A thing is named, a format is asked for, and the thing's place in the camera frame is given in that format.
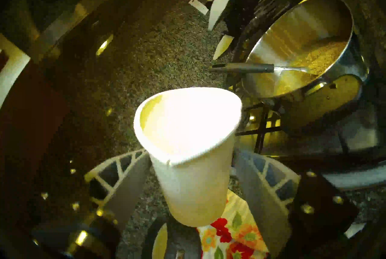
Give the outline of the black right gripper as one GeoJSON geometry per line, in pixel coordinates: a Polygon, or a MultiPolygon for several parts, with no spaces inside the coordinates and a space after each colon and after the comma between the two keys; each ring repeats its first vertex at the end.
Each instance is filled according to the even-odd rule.
{"type": "Polygon", "coordinates": [[[207,0],[212,2],[208,30],[212,31],[225,11],[224,22],[227,32],[220,39],[213,60],[217,60],[228,48],[235,48],[245,27],[252,20],[260,0],[207,0]]]}

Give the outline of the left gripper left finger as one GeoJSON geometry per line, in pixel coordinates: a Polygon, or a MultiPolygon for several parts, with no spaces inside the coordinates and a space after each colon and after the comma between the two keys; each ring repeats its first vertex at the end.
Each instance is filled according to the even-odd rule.
{"type": "Polygon", "coordinates": [[[144,149],[109,158],[85,174],[90,187],[101,190],[103,197],[91,196],[97,209],[85,219],[91,228],[96,220],[106,221],[122,232],[129,222],[150,170],[149,153],[144,149]]]}

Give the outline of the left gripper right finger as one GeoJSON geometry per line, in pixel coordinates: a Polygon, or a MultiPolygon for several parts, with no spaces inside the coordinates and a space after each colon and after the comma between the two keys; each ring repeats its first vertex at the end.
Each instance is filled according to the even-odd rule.
{"type": "Polygon", "coordinates": [[[236,177],[271,257],[279,257],[292,228],[289,206],[301,176],[279,161],[244,149],[234,150],[236,177]]]}

